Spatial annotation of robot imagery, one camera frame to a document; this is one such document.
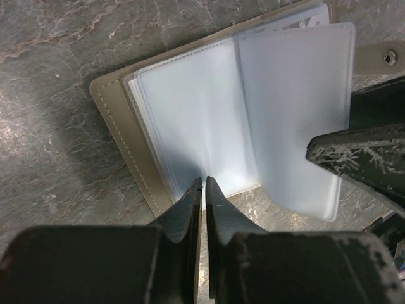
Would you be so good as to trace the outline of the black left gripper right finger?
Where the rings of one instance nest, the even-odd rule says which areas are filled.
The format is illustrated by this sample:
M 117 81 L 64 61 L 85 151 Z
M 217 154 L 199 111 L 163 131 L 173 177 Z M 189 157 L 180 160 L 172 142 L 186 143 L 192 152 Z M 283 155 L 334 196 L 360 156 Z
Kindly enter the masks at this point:
M 403 303 L 381 240 L 367 232 L 268 232 L 217 181 L 205 185 L 209 295 L 216 303 Z

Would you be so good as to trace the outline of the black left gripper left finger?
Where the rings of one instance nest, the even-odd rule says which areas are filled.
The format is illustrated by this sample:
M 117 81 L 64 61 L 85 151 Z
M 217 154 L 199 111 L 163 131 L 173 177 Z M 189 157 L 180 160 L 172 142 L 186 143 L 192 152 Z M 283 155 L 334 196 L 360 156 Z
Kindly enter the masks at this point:
M 2 303 L 195 303 L 203 186 L 148 225 L 21 231 L 1 259 Z

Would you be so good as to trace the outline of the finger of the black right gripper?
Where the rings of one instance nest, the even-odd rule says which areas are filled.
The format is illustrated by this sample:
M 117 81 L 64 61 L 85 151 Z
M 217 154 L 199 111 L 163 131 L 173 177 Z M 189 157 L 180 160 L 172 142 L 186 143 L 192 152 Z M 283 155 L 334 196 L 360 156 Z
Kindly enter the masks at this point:
M 356 184 L 404 217 L 403 123 L 314 137 L 306 159 Z
M 351 95 L 350 129 L 366 129 L 404 123 L 404 77 L 398 77 Z

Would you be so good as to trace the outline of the grey card holder wallet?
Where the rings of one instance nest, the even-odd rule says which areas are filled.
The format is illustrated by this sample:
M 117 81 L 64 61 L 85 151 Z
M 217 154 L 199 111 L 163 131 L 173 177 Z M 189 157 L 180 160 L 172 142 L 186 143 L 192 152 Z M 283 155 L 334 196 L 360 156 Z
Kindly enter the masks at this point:
M 309 141 L 348 128 L 353 75 L 404 71 L 404 39 L 357 46 L 330 5 L 299 1 L 95 79 L 94 98 L 155 215 L 196 178 L 226 197 L 336 217 L 341 179 L 310 163 Z

